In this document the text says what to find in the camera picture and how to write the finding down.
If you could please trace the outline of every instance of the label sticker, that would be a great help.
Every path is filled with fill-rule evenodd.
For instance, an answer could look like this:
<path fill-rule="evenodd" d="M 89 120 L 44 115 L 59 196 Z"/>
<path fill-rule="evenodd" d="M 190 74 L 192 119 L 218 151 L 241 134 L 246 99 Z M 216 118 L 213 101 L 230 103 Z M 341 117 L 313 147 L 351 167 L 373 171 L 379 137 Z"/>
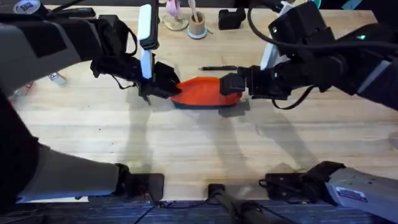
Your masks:
<path fill-rule="evenodd" d="M 36 0 L 22 0 L 14 6 L 17 14 L 33 14 L 40 8 L 40 2 Z"/>
<path fill-rule="evenodd" d="M 359 200 L 361 202 L 368 202 L 363 192 L 357 190 L 346 189 L 344 187 L 336 187 L 337 194 L 340 197 L 346 197 L 353 200 Z"/>

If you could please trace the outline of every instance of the gray arm cover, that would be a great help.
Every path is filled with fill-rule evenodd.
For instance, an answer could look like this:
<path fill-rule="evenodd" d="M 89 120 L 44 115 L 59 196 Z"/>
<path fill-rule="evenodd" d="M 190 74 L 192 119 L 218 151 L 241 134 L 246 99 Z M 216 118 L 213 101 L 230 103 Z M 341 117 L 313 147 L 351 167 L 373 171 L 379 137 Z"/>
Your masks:
<path fill-rule="evenodd" d="M 361 209 L 398 222 L 398 180 L 344 168 L 330 176 L 326 187 L 339 205 Z"/>
<path fill-rule="evenodd" d="M 18 199 L 29 202 L 109 195 L 116 190 L 118 177 L 119 169 L 114 164 L 71 156 L 41 145 L 35 174 Z"/>
<path fill-rule="evenodd" d="M 95 25 L 83 19 L 0 23 L 0 49 L 0 88 L 6 95 L 102 55 Z"/>

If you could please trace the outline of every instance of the black pen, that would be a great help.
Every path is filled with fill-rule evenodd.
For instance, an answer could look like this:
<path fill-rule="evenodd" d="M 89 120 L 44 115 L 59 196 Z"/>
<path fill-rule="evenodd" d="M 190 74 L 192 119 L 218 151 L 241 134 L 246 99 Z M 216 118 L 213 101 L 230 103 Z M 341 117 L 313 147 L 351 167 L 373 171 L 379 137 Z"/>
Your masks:
<path fill-rule="evenodd" d="M 237 66 L 233 65 L 225 65 L 225 66 L 207 66 L 207 67 L 202 67 L 198 68 L 199 70 L 202 71 L 234 71 L 237 70 Z"/>

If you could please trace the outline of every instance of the black mount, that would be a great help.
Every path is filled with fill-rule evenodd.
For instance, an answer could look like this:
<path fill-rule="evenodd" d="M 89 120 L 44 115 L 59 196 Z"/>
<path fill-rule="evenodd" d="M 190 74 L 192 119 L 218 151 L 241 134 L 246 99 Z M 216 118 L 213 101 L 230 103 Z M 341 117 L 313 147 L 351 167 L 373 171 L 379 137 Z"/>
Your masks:
<path fill-rule="evenodd" d="M 106 196 L 91 196 L 92 203 L 150 201 L 158 203 L 164 195 L 163 174 L 132 174 L 123 164 L 119 167 L 119 180 L 116 191 Z"/>
<path fill-rule="evenodd" d="M 259 180 L 259 185 L 267 190 L 271 200 L 289 203 L 317 203 L 321 200 L 337 205 L 328 193 L 326 183 L 332 173 L 343 168 L 344 164 L 323 161 L 306 173 L 266 174 L 265 179 Z"/>
<path fill-rule="evenodd" d="M 228 9 L 222 9 L 218 12 L 219 30 L 238 29 L 243 20 L 246 19 L 244 8 L 239 8 L 236 12 L 229 12 Z"/>
<path fill-rule="evenodd" d="M 207 186 L 207 197 L 212 198 L 214 197 L 217 192 L 225 192 L 225 185 L 224 184 L 209 184 Z"/>

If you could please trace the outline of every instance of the pen holder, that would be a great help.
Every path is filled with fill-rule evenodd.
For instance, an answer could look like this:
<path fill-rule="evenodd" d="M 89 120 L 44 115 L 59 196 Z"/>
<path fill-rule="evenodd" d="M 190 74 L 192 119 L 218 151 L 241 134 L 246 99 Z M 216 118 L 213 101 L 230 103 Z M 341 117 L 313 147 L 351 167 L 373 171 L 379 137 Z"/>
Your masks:
<path fill-rule="evenodd" d="M 189 18 L 188 35 L 196 40 L 202 39 L 207 35 L 206 18 L 201 12 L 197 12 L 198 20 L 195 21 L 193 15 Z"/>

